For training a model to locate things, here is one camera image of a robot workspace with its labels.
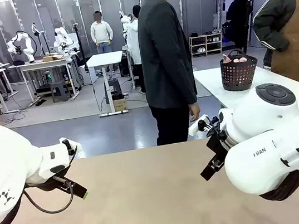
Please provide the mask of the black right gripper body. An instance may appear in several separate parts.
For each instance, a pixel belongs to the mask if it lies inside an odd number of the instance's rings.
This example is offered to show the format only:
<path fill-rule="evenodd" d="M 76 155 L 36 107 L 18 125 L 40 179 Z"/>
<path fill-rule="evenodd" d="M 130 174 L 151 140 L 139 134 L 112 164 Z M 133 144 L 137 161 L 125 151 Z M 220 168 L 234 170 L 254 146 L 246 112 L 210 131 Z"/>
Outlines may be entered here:
<path fill-rule="evenodd" d="M 207 132 L 208 142 L 206 146 L 214 152 L 213 162 L 219 162 L 225 160 L 229 148 L 227 147 L 225 141 L 227 135 L 224 131 L 216 132 L 215 130 L 210 130 Z"/>

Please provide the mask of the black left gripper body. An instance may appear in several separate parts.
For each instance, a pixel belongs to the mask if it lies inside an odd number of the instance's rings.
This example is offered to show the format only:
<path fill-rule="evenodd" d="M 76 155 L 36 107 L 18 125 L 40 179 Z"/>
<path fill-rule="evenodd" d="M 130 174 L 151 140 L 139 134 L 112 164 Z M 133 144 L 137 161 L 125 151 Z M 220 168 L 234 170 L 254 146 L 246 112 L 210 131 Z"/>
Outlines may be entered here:
<path fill-rule="evenodd" d="M 43 191 L 53 191 L 54 189 L 60 189 L 68 191 L 71 189 L 71 181 L 64 177 L 53 176 L 46 180 L 44 183 L 34 184 L 34 183 L 25 183 L 26 188 L 38 188 Z"/>

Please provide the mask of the person's right hand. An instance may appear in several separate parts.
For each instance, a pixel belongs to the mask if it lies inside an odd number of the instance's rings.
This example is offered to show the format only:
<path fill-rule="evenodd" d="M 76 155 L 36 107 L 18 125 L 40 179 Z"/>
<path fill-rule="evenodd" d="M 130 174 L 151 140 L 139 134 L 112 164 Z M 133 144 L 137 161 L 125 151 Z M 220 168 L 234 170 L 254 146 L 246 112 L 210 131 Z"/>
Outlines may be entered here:
<path fill-rule="evenodd" d="M 200 116 L 200 107 L 198 105 L 198 103 L 193 103 L 193 104 L 189 104 L 189 109 L 190 109 L 190 122 L 194 122 L 197 121 L 199 119 Z"/>

